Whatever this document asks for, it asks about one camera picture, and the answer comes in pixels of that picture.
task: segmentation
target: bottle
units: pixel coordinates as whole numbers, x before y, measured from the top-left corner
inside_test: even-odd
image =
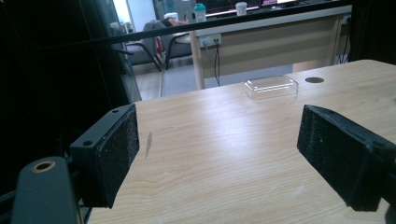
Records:
[[[198,3],[197,5],[195,5],[194,12],[195,12],[195,20],[197,22],[206,21],[206,8],[204,4]]]

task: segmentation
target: screw hole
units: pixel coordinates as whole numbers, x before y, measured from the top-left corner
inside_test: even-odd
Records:
[[[43,173],[55,166],[55,161],[43,161],[33,168],[33,173]]]

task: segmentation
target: cable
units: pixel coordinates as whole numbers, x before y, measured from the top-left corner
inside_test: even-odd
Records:
[[[218,86],[220,86],[220,56],[219,56],[219,41],[215,39],[216,43],[216,56],[215,56],[215,70],[216,70],[216,62],[218,62],[218,76],[216,77],[216,80],[218,82]]]
[[[347,55],[346,57],[345,57],[345,55],[346,55],[346,53],[347,53],[347,42],[348,42],[348,40],[349,40],[349,34],[350,34],[350,24],[348,25],[348,28],[347,28],[346,45],[344,46],[343,55],[338,57],[338,62],[339,62],[339,63],[346,63],[346,62],[348,61],[349,53],[348,53],[348,55]]]
[[[83,220],[83,222],[85,224],[87,224],[88,221],[90,220],[91,212],[92,212],[92,207],[89,207],[87,213],[84,216],[84,220]]]
[[[209,57],[209,61],[210,62],[213,62],[213,68],[214,68],[214,73],[215,73],[215,78],[216,78],[216,81],[218,82],[218,85],[220,86],[220,78],[219,78],[219,74],[217,74],[217,70],[216,70],[216,65],[217,65],[217,63],[218,63],[218,58],[219,58],[219,41],[218,40],[215,40],[215,42],[217,43],[216,44],[216,48],[217,48],[217,51],[216,51],[216,56],[215,56],[215,60],[213,60],[212,59],[212,56],[210,55],[210,52],[209,52],[209,50],[207,49],[207,43],[204,41],[204,46],[205,46],[205,49],[206,49],[206,53],[207,53],[207,56]]]

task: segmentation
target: power outlet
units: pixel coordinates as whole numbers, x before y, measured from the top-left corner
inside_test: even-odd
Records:
[[[221,34],[202,35],[199,37],[199,46],[201,48],[206,48],[217,44],[221,44]]]

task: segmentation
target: white wall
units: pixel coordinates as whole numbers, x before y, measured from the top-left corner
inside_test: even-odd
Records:
[[[143,31],[146,22],[155,20],[154,5],[151,0],[127,0],[131,11],[135,32]]]
[[[117,15],[119,16],[120,22],[131,22],[126,0],[114,0],[113,2],[114,6],[116,7]]]

